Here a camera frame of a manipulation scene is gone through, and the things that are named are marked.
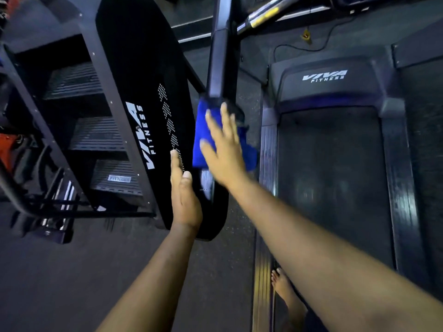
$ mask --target gym equipment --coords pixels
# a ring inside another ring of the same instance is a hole
[[[0,165],[0,185],[21,213],[149,217],[170,228],[170,150],[176,149],[203,208],[198,238],[219,233],[228,193],[207,170],[191,167],[188,80],[198,93],[205,87],[153,0],[23,0],[1,45],[8,77],[79,197],[69,201],[92,208],[30,203]]]
[[[237,33],[254,27],[251,21],[257,18],[269,20],[273,1],[264,5],[258,16],[250,15]],[[236,78],[238,64],[232,64],[238,63],[234,56],[238,56],[240,39],[231,30],[234,23],[229,14],[234,6],[232,0],[218,0],[207,85],[210,96],[230,94],[230,100],[233,89],[226,80]],[[269,65],[268,86],[262,91],[260,183],[274,195],[295,201],[304,211],[314,216],[317,212],[325,219],[385,217],[392,227],[393,267],[424,289],[431,288],[431,277],[417,214],[397,69],[443,56],[443,44],[435,39],[442,28],[440,20],[392,46],[320,51],[274,61]],[[334,143],[328,131],[337,124],[342,133]],[[298,130],[303,128],[323,135],[295,143],[302,135]],[[326,143],[317,142],[321,138]],[[323,148],[316,149],[317,144]],[[304,152],[293,154],[298,146]],[[329,162],[316,162],[322,151],[332,154]],[[362,169],[343,164],[343,158],[363,165]],[[307,171],[297,171],[294,177],[296,168]],[[382,184],[373,187],[378,181]],[[365,205],[378,209],[374,212]],[[252,330],[272,331],[270,275],[274,260],[263,239],[258,233],[256,236]]]

